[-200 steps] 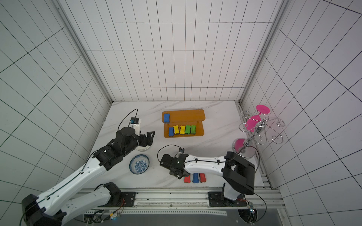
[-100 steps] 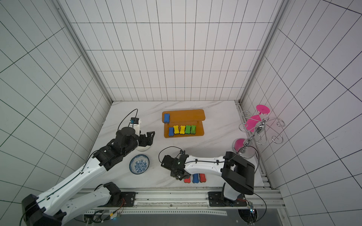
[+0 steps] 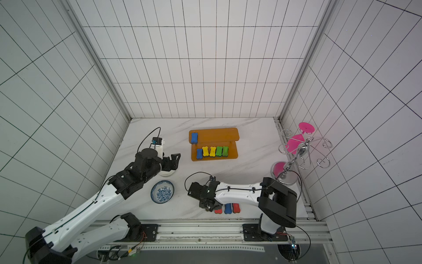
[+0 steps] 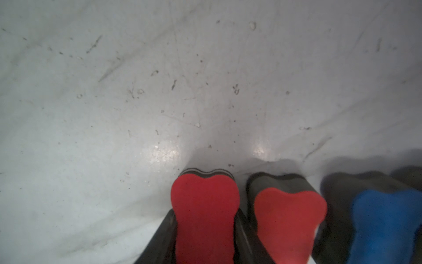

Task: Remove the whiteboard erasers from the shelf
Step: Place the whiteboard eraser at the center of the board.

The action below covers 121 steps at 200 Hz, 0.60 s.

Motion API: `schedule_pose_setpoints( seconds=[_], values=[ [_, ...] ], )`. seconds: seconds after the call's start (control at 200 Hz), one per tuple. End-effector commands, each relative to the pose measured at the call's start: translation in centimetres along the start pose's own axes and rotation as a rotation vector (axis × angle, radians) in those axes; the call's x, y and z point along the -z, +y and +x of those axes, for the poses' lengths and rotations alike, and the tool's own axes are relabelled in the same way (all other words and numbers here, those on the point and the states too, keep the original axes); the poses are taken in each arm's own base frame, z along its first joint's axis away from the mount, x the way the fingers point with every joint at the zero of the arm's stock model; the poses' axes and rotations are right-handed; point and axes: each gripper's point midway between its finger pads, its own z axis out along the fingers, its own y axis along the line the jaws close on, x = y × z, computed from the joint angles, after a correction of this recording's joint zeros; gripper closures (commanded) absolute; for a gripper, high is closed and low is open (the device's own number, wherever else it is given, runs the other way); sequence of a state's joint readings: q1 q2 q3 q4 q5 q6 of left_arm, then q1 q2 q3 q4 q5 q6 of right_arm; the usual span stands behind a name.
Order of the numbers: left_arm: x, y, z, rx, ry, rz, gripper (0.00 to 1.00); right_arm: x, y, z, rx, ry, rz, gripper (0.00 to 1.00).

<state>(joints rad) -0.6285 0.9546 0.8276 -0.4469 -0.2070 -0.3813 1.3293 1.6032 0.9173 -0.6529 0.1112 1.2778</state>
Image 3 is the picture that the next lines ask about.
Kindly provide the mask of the orange wooden two-tier shelf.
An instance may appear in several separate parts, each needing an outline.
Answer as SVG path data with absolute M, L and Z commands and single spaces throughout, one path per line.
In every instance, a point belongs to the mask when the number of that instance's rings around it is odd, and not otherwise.
M 198 133 L 198 144 L 191 144 L 191 133 Z M 218 128 L 218 129 L 194 129 L 189 131 L 189 143 L 191 144 L 191 160 L 197 161 L 214 161 L 214 160 L 232 160 L 238 158 L 236 143 L 239 141 L 240 135 L 237 128 Z M 202 160 L 196 159 L 196 150 L 204 146 L 228 146 L 228 157 L 203 157 Z

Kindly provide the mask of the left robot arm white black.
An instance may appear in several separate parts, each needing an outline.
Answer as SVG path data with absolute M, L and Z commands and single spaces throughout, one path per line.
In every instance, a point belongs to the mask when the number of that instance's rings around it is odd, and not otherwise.
M 99 247 L 118 240 L 144 240 L 140 220 L 125 213 L 108 225 L 93 231 L 86 229 L 104 213 L 141 190 L 161 171 L 178 169 L 180 154 L 164 157 L 154 148 L 135 155 L 134 162 L 109 177 L 92 198 L 46 228 L 34 227 L 25 235 L 23 262 L 31 264 L 73 264 Z

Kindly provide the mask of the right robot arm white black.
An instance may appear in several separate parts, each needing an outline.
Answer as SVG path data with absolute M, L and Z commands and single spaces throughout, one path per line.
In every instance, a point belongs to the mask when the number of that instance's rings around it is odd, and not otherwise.
M 260 230 L 269 235 L 276 234 L 281 227 L 296 227 L 297 193 L 272 178 L 265 177 L 260 183 L 246 185 L 217 180 L 204 185 L 193 182 L 187 194 L 209 212 L 229 203 L 257 207 L 261 211 Z

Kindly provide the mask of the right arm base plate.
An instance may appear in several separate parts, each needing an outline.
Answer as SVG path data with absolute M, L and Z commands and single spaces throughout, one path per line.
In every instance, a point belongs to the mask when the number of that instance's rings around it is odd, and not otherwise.
M 259 224 L 243 224 L 242 232 L 245 242 L 287 242 L 289 239 L 286 233 L 268 234 L 263 232 Z

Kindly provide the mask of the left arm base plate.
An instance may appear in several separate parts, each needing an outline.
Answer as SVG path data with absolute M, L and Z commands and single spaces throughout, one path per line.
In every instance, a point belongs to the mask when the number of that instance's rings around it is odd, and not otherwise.
M 158 224 L 141 224 L 133 228 L 131 239 L 134 242 L 155 242 L 158 234 Z

